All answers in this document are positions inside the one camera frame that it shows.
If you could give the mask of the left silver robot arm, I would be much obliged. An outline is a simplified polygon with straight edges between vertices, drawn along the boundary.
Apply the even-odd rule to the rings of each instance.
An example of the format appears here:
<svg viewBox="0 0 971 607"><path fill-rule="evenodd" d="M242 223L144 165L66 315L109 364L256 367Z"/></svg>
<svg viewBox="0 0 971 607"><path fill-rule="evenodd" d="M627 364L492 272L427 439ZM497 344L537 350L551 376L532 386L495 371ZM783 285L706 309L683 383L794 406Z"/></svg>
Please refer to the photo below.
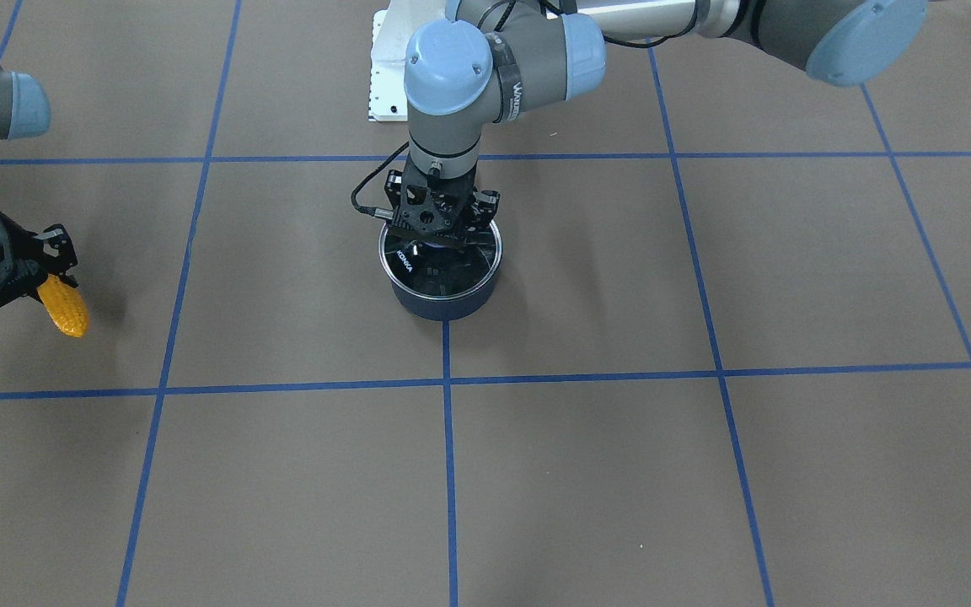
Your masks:
<svg viewBox="0 0 971 607"><path fill-rule="evenodd" d="M408 239L479 244L497 193L475 189L483 126L593 92L608 46L686 35L738 40L833 86L897 61L925 1L394 1L373 59L394 64L409 154L386 180L389 210L359 207Z"/></svg>

